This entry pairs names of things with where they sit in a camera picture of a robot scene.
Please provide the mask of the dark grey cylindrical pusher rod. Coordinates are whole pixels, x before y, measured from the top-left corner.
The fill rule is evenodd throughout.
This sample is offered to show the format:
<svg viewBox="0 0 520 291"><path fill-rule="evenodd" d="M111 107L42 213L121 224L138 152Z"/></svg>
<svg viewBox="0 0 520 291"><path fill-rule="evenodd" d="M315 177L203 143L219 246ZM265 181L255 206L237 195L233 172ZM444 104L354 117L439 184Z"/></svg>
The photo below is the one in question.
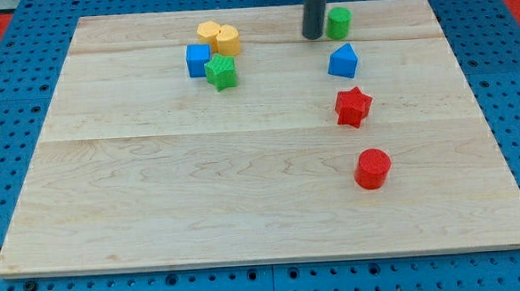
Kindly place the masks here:
<svg viewBox="0 0 520 291"><path fill-rule="evenodd" d="M301 34L305 39L316 40L322 36L327 2L328 0L304 0Z"/></svg>

